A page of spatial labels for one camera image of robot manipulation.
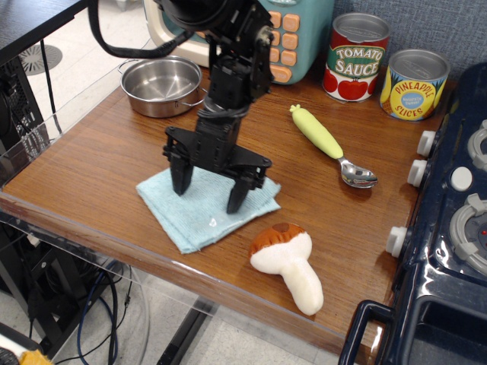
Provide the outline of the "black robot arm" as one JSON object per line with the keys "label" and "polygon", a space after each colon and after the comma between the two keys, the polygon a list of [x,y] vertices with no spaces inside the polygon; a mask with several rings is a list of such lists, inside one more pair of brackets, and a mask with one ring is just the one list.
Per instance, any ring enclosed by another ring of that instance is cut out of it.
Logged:
{"label": "black robot arm", "polygon": [[164,156],[173,190],[182,195],[199,167],[234,181],[227,212],[237,212],[247,193],[263,186],[271,161],[237,145],[240,123],[251,103],[270,92],[272,22],[258,1],[159,1],[158,7],[181,32],[155,49],[111,46],[102,37],[98,3],[88,2],[95,40],[119,58],[166,59],[196,32],[209,44],[210,89],[194,131],[169,126]]}

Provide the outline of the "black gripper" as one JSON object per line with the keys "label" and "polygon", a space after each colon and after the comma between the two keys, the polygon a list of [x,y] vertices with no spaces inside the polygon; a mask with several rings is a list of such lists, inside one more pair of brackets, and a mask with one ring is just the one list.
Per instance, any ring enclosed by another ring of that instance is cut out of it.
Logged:
{"label": "black gripper", "polygon": [[245,112],[199,112],[193,131],[166,128],[164,156],[170,162],[173,190],[182,195],[191,183],[193,168],[233,179],[227,213],[237,213],[250,190],[262,188],[270,159],[237,145]]}

